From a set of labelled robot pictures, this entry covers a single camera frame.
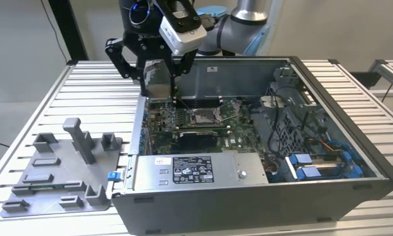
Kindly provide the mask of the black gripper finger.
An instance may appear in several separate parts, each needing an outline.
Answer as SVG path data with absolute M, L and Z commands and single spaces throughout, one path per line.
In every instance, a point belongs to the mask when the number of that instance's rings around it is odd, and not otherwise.
M 182 76 L 182 74 L 188 74 L 195 62 L 198 51 L 194 50 L 186 53 L 180 57 L 180 61 L 176 63 L 175 59 L 178 56 L 168 57 L 168 71 L 170 71 L 170 85 L 171 85 L 171 96 L 175 96 L 175 79 Z
M 138 57 L 136 65 L 132 66 L 123 56 L 123 49 L 127 47 Z M 131 78 L 139 81 L 142 95 L 147 96 L 147 85 L 144 68 L 148 59 L 147 50 L 150 48 L 150 42 L 147 39 L 134 36 L 131 39 L 110 38 L 106 44 L 107 55 L 124 78 Z

